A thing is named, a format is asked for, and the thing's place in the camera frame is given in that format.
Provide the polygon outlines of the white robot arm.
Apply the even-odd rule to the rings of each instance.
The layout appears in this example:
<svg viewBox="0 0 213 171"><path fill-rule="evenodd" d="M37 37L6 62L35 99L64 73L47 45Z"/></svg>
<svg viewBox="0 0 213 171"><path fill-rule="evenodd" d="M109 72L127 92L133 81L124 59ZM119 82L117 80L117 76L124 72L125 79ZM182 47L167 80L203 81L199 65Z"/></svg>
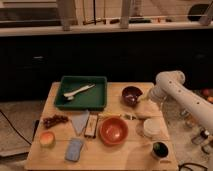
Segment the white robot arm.
<svg viewBox="0 0 213 171"><path fill-rule="evenodd" d="M156 103L162 103L170 95L213 134L213 104L185 88L184 82L185 75L182 71L160 72L148 97Z"/></svg>

